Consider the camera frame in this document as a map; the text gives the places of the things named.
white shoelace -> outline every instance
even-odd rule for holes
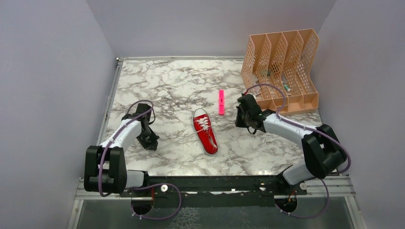
[[[208,128],[210,127],[208,125],[208,118],[207,117],[197,119],[196,121],[202,127],[203,130],[208,130]]]

marble table top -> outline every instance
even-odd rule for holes
[[[277,135],[251,135],[234,125],[237,98],[244,90],[242,60],[124,61],[105,138],[110,137],[129,106],[140,99],[155,104],[152,130],[158,150],[143,149],[137,140],[127,152],[127,169],[155,176],[275,175],[303,160],[294,143]],[[225,92],[225,116],[218,114],[218,91]],[[192,127],[192,114],[210,115],[218,152],[204,153]],[[318,112],[289,118],[320,125]]]

gray wall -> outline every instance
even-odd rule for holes
[[[0,0],[0,53],[0,228],[65,228],[115,56],[85,0]]]
[[[87,0],[119,57],[243,56],[250,34],[314,28],[336,0]]]
[[[405,1],[338,0],[312,78],[322,120],[353,158],[368,229],[404,228]]]

beige plastic organizer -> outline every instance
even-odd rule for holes
[[[242,79],[248,88],[257,83],[270,83],[286,95],[283,115],[315,111],[319,94],[309,73],[319,37],[313,29],[251,35],[242,66]],[[291,89],[286,91],[283,82]],[[274,88],[251,89],[259,106],[276,110],[283,104]]]

red sneaker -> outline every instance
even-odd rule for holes
[[[209,155],[216,154],[218,145],[216,144],[210,117],[207,112],[202,108],[198,108],[192,115],[192,122],[205,152]]]

